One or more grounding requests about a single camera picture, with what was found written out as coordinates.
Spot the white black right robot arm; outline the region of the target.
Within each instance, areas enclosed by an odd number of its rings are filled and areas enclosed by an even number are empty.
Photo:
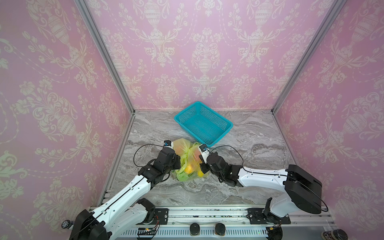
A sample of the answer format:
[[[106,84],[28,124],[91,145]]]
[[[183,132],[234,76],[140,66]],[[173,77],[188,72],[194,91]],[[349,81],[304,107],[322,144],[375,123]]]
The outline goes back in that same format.
[[[281,170],[259,170],[228,164],[217,152],[201,152],[203,173],[211,172],[230,187],[260,187],[283,194],[269,198],[264,208],[267,218],[282,219],[296,211],[318,215],[322,210],[322,183],[297,165]]]

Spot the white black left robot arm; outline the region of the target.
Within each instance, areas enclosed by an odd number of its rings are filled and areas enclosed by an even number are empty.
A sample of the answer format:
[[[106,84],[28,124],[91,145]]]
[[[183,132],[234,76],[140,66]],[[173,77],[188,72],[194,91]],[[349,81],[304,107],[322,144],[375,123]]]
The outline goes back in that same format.
[[[70,239],[115,240],[136,224],[151,223],[155,206],[143,195],[180,167],[173,143],[165,141],[158,157],[142,167],[123,190],[93,211],[83,210],[77,215]]]

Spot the yellow translucent plastic bag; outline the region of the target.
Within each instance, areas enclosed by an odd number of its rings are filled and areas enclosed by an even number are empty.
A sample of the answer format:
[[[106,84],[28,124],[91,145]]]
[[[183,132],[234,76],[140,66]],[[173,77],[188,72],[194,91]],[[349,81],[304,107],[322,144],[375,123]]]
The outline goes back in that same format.
[[[199,146],[201,143],[192,143],[189,140],[181,138],[173,141],[173,144],[173,149],[176,154],[181,157],[181,167],[172,172],[179,182],[205,178],[208,175],[208,173],[204,174],[200,167],[202,160],[199,157],[201,154]]]

